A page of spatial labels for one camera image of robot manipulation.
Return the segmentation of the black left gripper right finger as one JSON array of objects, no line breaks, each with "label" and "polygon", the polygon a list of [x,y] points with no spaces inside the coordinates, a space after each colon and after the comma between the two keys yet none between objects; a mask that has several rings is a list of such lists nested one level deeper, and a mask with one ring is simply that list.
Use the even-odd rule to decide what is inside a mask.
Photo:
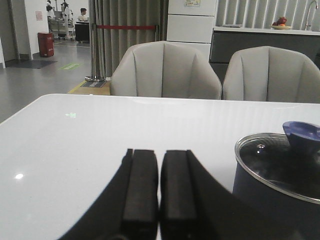
[{"label": "black left gripper right finger", "polygon": [[242,204],[191,151],[168,150],[161,167],[160,231],[163,240],[248,240]]}]

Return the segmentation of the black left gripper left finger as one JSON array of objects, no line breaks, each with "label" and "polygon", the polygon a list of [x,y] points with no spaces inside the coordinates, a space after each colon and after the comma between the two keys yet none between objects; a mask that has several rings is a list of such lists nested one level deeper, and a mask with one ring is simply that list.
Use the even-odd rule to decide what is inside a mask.
[{"label": "black left gripper left finger", "polygon": [[152,150],[128,149],[108,185],[61,239],[156,239],[158,178]]}]

